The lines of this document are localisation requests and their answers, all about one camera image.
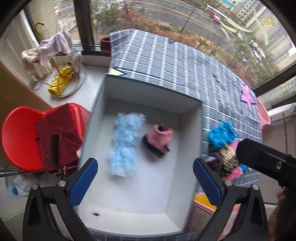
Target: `pink towel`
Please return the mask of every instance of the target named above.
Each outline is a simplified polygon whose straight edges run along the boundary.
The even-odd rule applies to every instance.
[[[232,181],[240,176],[242,176],[244,173],[241,169],[241,167],[237,167],[237,168],[234,168],[232,171],[231,171],[231,174],[229,176],[226,176],[226,177],[222,177],[222,180],[223,181]]]
[[[60,31],[50,39],[42,40],[38,48],[39,62],[44,65],[47,60],[58,53],[70,53],[73,49],[71,34]]]
[[[165,149],[164,145],[168,144],[173,137],[173,130],[167,126],[163,126],[164,131],[160,131],[159,125],[154,125],[153,129],[150,130],[146,137],[147,141],[161,150],[162,153],[167,153],[168,151]]]
[[[237,139],[234,139],[234,141],[228,144],[228,146],[232,147],[235,152],[237,150],[237,144],[238,144]]]

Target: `red plastic chair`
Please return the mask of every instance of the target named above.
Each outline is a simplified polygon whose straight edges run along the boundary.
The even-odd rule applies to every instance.
[[[77,134],[83,141],[91,112],[75,103],[69,105]],[[36,142],[35,122],[57,108],[40,112],[21,106],[6,117],[2,126],[2,146],[8,159],[18,169],[26,172],[44,171]]]

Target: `white box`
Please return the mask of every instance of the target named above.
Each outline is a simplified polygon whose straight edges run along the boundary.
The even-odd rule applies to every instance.
[[[93,106],[79,168],[93,157],[99,170],[77,212],[90,230],[121,237],[160,237],[186,226],[200,157],[201,102],[179,92],[125,77],[106,75]],[[127,177],[110,174],[112,131],[118,113],[142,113],[144,136],[154,124],[174,130],[170,152],[155,157],[140,139],[137,169]]]

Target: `dark red cloth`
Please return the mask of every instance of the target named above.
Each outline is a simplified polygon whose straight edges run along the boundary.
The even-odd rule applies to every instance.
[[[68,177],[71,176],[75,171],[77,171],[77,168],[78,161],[75,161],[59,169],[50,171],[49,173],[59,178],[62,178],[63,176]]]
[[[45,171],[62,170],[78,160],[76,151],[81,146],[74,121],[72,119],[69,104],[65,104],[35,123],[36,141],[39,146],[39,154]],[[49,144],[52,134],[61,134],[59,147],[59,168],[48,164]]]

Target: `blue bottle cap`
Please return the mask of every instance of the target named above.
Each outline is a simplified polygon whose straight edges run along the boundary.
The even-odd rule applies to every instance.
[[[14,195],[18,195],[18,190],[17,190],[16,188],[13,188],[13,189],[12,189],[12,193],[13,193]]]

